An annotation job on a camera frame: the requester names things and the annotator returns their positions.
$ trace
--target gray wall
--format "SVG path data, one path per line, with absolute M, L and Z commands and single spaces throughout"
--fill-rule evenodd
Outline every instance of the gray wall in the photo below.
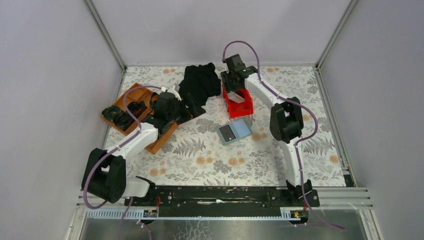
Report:
M 322 73 L 387 240 L 424 228 L 424 1 L 359 1 Z
M 0 239 L 63 239 L 119 78 L 82 0 L 0 3 Z
M 94 0 L 128 65 L 220 62 L 244 40 L 263 64 L 315 63 L 349 0 Z M 249 48 L 227 54 L 256 62 Z

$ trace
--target red container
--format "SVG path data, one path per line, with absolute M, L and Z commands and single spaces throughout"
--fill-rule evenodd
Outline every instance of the red container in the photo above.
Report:
M 244 102 L 237 103 L 228 98 L 227 92 L 225 91 L 224 85 L 222 85 L 223 96 L 226 100 L 227 111 L 229 113 L 229 117 L 237 118 L 241 116 L 251 115 L 253 114 L 253 102 L 252 97 L 249 94 L 249 91 L 246 88 L 242 88 L 235 93 L 244 98 Z

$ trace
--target wooden compartment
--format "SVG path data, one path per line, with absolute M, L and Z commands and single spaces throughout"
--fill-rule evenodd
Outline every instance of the wooden compartment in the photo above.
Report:
M 141 85 L 139 83 L 134 83 L 134 85 L 132 85 L 129 88 L 129 90 L 136 88 L 136 87 L 140 87 L 140 86 Z M 124 105 L 124 96 L 127 93 L 127 91 L 124 92 L 122 94 L 122 96 L 120 96 L 120 98 L 118 98 L 118 100 L 116 100 L 116 102 L 113 103 L 113 105 L 118 106 L 123 112 L 126 112 L 125 105 Z M 145 103 L 145 105 L 147 106 L 147 109 L 138 117 L 138 120 L 140 120 L 140 121 L 143 120 L 149 113 L 152 112 L 152 109 L 150 108 L 150 99 L 152 97 L 152 94 L 153 94 L 153 91 L 149 90 L 148 88 L 139 88 L 139 89 L 136 89 L 136 90 L 130 92 L 127 96 L 127 99 L 126 99 L 127 105 L 131 102 L 141 102 L 141 101 L 143 101 Z M 119 127 L 117 127 L 113 122 L 104 118 L 103 115 L 100 115 L 100 116 L 107 124 L 114 127 L 115 129 L 117 129 L 118 131 L 123 133 L 125 136 L 127 136 L 132 131 L 134 131 L 134 129 L 136 129 L 137 126 L 138 126 L 138 124 L 136 122 L 133 122 L 124 131 L 124 130 L 120 129 Z M 159 151 L 159 149 L 161 149 L 162 145 L 164 145 L 164 143 L 166 143 L 166 141 L 171 137 L 171 135 L 174 133 L 174 131 L 177 129 L 177 127 L 178 127 L 178 125 L 175 122 L 171 123 L 169 130 L 167 132 L 165 132 L 165 134 L 163 134 L 158 140 L 156 140 L 155 142 L 148 145 L 145 149 L 152 154 L 156 154 Z

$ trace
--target floral tablecloth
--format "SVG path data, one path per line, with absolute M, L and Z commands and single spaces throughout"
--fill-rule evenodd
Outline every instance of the floral tablecloth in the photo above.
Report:
M 134 83 L 169 87 L 184 78 L 184 67 L 129 67 L 124 93 Z M 261 75 L 281 93 L 298 97 L 318 118 L 319 131 L 302 143 L 304 171 L 314 186 L 345 186 L 334 139 L 312 67 L 261 67 Z M 224 71 L 217 66 L 216 72 Z M 127 176 L 141 176 L 158 185 L 285 186 L 286 165 L 279 143 L 269 130 L 270 110 L 252 95 L 254 114 L 245 119 L 253 135 L 223 146 L 216 127 L 230 121 L 221 96 L 210 97 L 204 115 L 178 127 L 155 154 L 142 150 L 127 167 Z M 303 135 L 314 129 L 303 111 Z M 110 129 L 106 146 L 124 137 Z

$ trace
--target black fabric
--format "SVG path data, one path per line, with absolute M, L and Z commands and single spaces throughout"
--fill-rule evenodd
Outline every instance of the black fabric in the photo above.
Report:
M 204 106 L 209 97 L 221 94 L 221 81 L 215 73 L 215 65 L 187 66 L 185 67 L 184 80 L 179 84 L 179 95 L 184 99 L 191 94 L 194 101 Z

